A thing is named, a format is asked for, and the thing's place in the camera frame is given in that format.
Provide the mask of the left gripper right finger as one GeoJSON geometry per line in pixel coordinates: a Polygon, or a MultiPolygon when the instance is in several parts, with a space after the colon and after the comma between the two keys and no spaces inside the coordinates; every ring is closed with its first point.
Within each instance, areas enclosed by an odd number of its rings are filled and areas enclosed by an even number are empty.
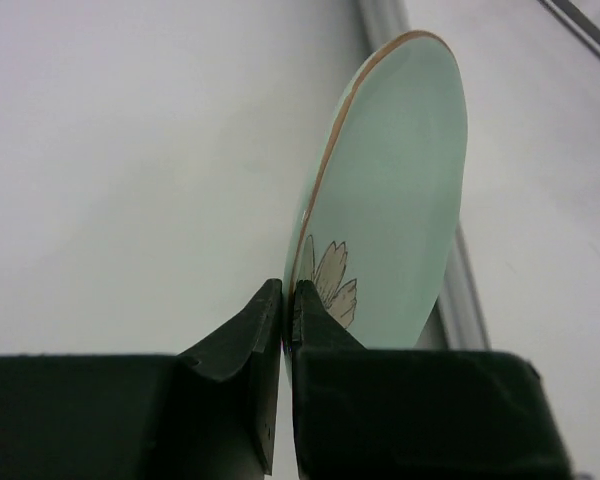
{"type": "Polygon", "coordinates": [[[293,425],[304,479],[570,479],[542,381],[504,352],[373,350],[294,294],[293,425]]]}

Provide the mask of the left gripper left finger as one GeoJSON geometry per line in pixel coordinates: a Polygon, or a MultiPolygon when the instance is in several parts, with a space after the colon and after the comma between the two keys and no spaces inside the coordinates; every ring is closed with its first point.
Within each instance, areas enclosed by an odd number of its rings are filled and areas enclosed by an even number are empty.
{"type": "Polygon", "coordinates": [[[177,355],[0,356],[0,479],[271,474],[282,285],[177,355]]]}

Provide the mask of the mint green flower plate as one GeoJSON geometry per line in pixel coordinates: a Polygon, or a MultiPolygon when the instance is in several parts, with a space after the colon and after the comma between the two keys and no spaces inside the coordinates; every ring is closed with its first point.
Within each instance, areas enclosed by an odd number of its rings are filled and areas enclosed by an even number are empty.
{"type": "Polygon", "coordinates": [[[372,53],[301,190],[285,299],[308,280],[362,346],[415,346],[443,285],[467,140],[461,73],[443,39],[414,30],[372,53]]]}

